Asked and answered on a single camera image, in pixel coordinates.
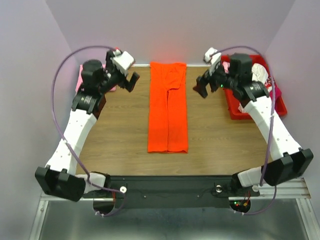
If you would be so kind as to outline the orange t-shirt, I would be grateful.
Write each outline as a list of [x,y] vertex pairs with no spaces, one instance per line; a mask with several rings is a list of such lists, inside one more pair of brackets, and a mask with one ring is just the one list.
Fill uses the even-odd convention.
[[187,153],[185,63],[150,63],[148,153]]

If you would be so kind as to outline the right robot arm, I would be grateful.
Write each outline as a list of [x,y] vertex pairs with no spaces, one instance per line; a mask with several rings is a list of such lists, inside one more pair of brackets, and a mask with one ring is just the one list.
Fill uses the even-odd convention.
[[276,186],[301,177],[314,158],[313,152],[302,148],[291,136],[275,111],[276,98],[269,94],[264,83],[253,78],[252,58],[245,53],[234,53],[229,56],[229,67],[225,70],[221,52],[210,48],[204,54],[204,62],[210,68],[196,79],[193,90],[202,98],[208,96],[207,86],[212,92],[219,87],[231,90],[266,141],[266,158],[272,159],[262,166],[233,174],[231,192],[242,195],[254,185]]

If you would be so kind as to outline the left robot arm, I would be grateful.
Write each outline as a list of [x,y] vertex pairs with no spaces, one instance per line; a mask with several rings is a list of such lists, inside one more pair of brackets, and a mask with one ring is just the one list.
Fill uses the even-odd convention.
[[128,92],[134,89],[139,74],[134,72],[127,79],[134,63],[135,59],[127,51],[115,49],[107,51],[105,64],[91,59],[80,66],[66,129],[57,129],[61,140],[56,150],[46,165],[35,171],[35,178],[45,194],[77,202],[92,191],[100,197],[111,193],[107,174],[86,171],[77,175],[76,170],[78,166],[85,167],[79,156],[106,104],[105,94],[116,86]]

